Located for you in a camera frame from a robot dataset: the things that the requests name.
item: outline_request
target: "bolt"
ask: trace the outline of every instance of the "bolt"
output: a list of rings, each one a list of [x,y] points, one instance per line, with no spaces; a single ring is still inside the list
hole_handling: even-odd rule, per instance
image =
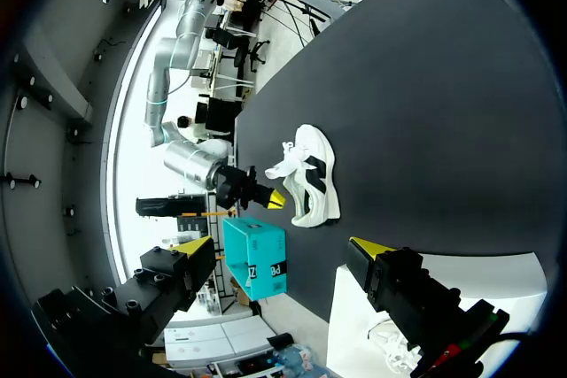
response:
[[[126,310],[128,313],[133,314],[142,311],[142,307],[136,300],[129,300],[126,302]]]
[[[103,300],[109,304],[114,305],[116,304],[116,293],[114,292],[113,287],[106,287],[102,290]]]

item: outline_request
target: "black table surface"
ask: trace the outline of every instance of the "black table surface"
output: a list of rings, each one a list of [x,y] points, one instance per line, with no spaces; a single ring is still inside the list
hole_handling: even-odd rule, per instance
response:
[[[363,0],[239,115],[238,166],[288,198],[245,215],[286,230],[288,293],[325,320],[350,236],[438,254],[535,251],[549,277],[565,207],[562,95],[514,0]],[[294,227],[291,196],[263,175],[304,123],[337,158],[333,226]]]

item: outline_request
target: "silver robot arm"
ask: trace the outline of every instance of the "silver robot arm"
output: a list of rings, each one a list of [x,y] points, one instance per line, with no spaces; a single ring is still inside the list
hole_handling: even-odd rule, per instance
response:
[[[193,67],[205,21],[215,6],[216,0],[186,0],[175,30],[176,38],[163,38],[159,42],[145,108],[145,124],[151,130],[152,147],[182,137],[175,125],[162,126],[169,92],[169,69],[190,70]]]

